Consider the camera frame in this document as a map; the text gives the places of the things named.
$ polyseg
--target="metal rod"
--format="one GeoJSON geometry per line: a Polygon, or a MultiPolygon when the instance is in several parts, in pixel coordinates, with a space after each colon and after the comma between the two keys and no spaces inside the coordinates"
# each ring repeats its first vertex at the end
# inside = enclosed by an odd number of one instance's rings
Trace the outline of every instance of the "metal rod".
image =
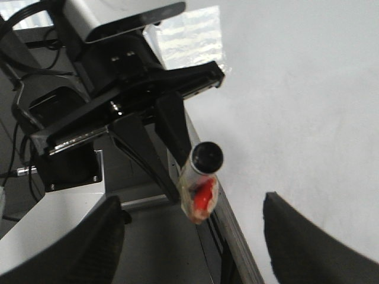
{"type": "Polygon", "coordinates": [[[37,168],[35,166],[32,166],[31,169],[29,167],[19,167],[17,170],[17,176],[27,176],[31,172],[37,173],[37,168]]]}
{"type": "Polygon", "coordinates": [[[123,202],[121,203],[121,207],[123,210],[131,211],[138,209],[146,209],[164,204],[170,204],[170,200],[168,200],[166,195],[162,194],[133,201],[123,202]]]}

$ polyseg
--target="black cable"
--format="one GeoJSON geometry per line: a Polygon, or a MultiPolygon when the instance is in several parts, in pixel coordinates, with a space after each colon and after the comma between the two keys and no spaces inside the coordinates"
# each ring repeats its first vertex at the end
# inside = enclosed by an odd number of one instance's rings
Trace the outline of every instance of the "black cable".
{"type": "Polygon", "coordinates": [[[48,66],[46,67],[45,69],[51,69],[55,66],[55,64],[58,62],[59,60],[59,56],[60,56],[60,49],[63,47],[63,44],[62,42],[57,39],[55,40],[54,42],[48,44],[47,42],[47,37],[49,36],[49,34],[55,30],[55,27],[52,27],[52,28],[49,28],[43,35],[43,43],[44,43],[44,46],[45,48],[49,49],[49,50],[56,50],[56,55],[55,55],[55,58],[53,60],[53,62],[48,66]]]}
{"type": "Polygon", "coordinates": [[[27,162],[25,161],[25,153],[26,153],[26,145],[28,143],[29,137],[26,135],[23,136],[20,144],[20,161],[24,166],[27,166],[27,162]]]}
{"type": "Polygon", "coordinates": [[[0,173],[0,179],[5,179],[6,177],[8,178],[17,178],[17,171],[16,170],[12,170],[10,173],[6,172],[6,173],[0,173]]]}
{"type": "Polygon", "coordinates": [[[9,179],[9,176],[12,172],[12,167],[14,164],[14,157],[16,154],[16,140],[17,140],[17,131],[18,131],[18,122],[16,123],[14,130],[13,130],[13,141],[12,141],[12,156],[11,156],[11,161],[9,162],[9,167],[7,171],[7,175],[4,177],[4,180],[2,181],[1,186],[4,188],[5,185],[7,184],[7,181],[9,179]]]}
{"type": "MultiPolygon", "coordinates": [[[[47,10],[49,8],[49,4],[47,1],[40,1],[34,4],[31,4],[29,6],[26,6],[25,8],[19,10],[15,14],[13,14],[8,20],[3,22],[3,24],[0,26],[0,41],[4,38],[4,36],[12,30],[12,27],[16,24],[18,24],[20,21],[28,18],[31,15],[34,15],[38,12],[47,10]]],[[[25,65],[24,63],[21,63],[6,53],[4,53],[2,50],[0,50],[0,56],[6,61],[9,65],[13,66],[14,68],[17,68],[21,71],[24,71],[28,73],[27,75],[73,75],[72,72],[64,72],[64,71],[57,71],[57,70],[50,70],[50,69],[43,69],[43,68],[35,68],[29,65],[25,65]]]]}
{"type": "Polygon", "coordinates": [[[46,67],[46,69],[53,68],[55,66],[55,64],[58,62],[59,56],[60,56],[60,49],[57,49],[57,53],[55,54],[55,58],[54,58],[53,62],[48,67],[46,67]]]}
{"type": "MultiPolygon", "coordinates": [[[[2,187],[5,187],[5,185],[7,184],[7,181],[9,179],[9,176],[11,174],[11,171],[12,171],[12,167],[13,167],[13,164],[14,164],[14,157],[15,157],[15,154],[16,154],[16,139],[17,139],[17,130],[18,130],[18,123],[16,123],[15,127],[14,127],[14,130],[13,130],[13,141],[12,141],[12,156],[11,156],[11,161],[9,163],[9,167],[8,167],[8,171],[7,171],[7,174],[2,182],[2,187]]],[[[14,222],[18,222],[20,219],[18,218],[14,218],[14,217],[10,217],[10,216],[6,216],[6,215],[3,215],[2,216],[3,219],[5,220],[8,220],[8,221],[14,221],[14,222]]]]}
{"type": "Polygon", "coordinates": [[[32,179],[31,179],[31,165],[33,164],[33,157],[34,157],[34,147],[31,140],[29,140],[29,150],[30,150],[29,177],[28,177],[29,191],[33,199],[38,203],[39,199],[36,197],[36,194],[33,191],[33,185],[32,185],[32,179]]]}

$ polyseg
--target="gray floor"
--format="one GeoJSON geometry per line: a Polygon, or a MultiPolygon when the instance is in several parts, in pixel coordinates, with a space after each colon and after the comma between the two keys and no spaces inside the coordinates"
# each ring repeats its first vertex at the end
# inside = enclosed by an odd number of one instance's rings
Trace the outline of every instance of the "gray floor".
{"type": "Polygon", "coordinates": [[[132,212],[113,284],[211,284],[195,225],[179,205],[132,212]]]}

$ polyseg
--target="marker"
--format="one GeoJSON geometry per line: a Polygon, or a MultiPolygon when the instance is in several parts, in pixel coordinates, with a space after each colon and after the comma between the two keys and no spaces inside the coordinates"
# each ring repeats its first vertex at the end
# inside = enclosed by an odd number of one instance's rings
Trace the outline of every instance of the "marker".
{"type": "Polygon", "coordinates": [[[216,207],[219,182],[216,172],[224,161],[221,148],[213,142],[202,142],[191,151],[176,185],[182,209],[195,224],[207,219],[216,207]]]}

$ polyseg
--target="camera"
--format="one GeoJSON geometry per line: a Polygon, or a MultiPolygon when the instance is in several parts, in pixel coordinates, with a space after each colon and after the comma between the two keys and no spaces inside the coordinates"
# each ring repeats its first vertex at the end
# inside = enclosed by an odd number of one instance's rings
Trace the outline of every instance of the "camera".
{"type": "Polygon", "coordinates": [[[63,13],[85,43],[93,43],[179,15],[185,1],[66,0],[63,13]]]}

